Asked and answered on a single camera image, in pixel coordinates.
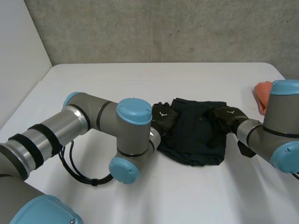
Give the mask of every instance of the black cloth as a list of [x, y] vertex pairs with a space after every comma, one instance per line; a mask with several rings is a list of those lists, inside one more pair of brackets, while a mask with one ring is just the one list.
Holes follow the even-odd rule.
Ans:
[[[180, 116], [162, 138], [158, 150], [185, 165], [219, 165], [224, 160], [226, 134], [215, 135], [217, 129], [214, 129], [205, 114], [222, 106], [226, 106], [226, 103], [173, 100], [171, 107]], [[213, 139], [213, 144], [208, 144], [210, 139]]]

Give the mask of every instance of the black cable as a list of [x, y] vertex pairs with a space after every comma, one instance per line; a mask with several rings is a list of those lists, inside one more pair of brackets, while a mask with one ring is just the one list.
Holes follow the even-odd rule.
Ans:
[[297, 180], [299, 180], [299, 176], [296, 174], [292, 174]]
[[77, 181], [84, 183], [84, 184], [90, 184], [93, 186], [97, 186], [100, 184], [105, 184], [108, 183], [109, 181], [111, 181], [113, 179], [112, 175], [109, 174], [106, 177], [102, 178], [102, 179], [90, 179], [86, 176], [84, 176], [75, 166], [73, 157], [72, 157], [72, 152], [73, 152], [73, 148], [74, 148], [74, 141], [71, 141], [71, 148], [70, 148], [70, 161], [71, 161], [71, 165], [73, 167], [73, 169], [76, 171], [76, 173], [69, 167], [69, 165], [66, 163], [65, 159], [64, 159], [64, 153], [65, 153], [65, 147], [63, 147], [63, 149], [59, 152], [59, 158], [62, 162], [62, 165], [64, 166], [64, 168], [67, 170], [67, 172], [69, 172], [69, 174]]

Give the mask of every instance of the orange cloth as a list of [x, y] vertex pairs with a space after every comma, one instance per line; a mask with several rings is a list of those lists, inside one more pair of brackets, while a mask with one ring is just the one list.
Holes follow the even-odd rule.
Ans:
[[258, 108], [260, 110], [260, 113], [264, 115], [266, 114], [271, 87], [272, 87], [272, 82], [268, 82], [268, 81], [264, 83], [258, 83], [254, 87], [254, 91], [256, 93], [258, 104], [259, 104]]

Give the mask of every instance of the white tabletop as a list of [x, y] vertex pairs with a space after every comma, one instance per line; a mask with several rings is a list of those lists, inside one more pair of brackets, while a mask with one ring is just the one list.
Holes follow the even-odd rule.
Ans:
[[[226, 101], [263, 121], [252, 91], [259, 82], [277, 79], [283, 77], [266, 63], [57, 65], [0, 130], [0, 140], [59, 112], [75, 91], [114, 102], [129, 97], [151, 104], [176, 97]], [[91, 130], [75, 139], [75, 163], [91, 178], [108, 174], [115, 153], [115, 138], [104, 133]], [[56, 156], [27, 182], [71, 206], [85, 224], [299, 223], [299, 182], [259, 156], [242, 156], [232, 134], [219, 166], [184, 166], [156, 152], [135, 184], [113, 180], [92, 187], [74, 180]]]

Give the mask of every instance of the white wall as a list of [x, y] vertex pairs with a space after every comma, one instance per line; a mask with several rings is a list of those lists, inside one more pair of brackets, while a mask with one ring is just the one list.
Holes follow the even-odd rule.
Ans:
[[0, 0], [0, 128], [51, 67], [23, 0]]

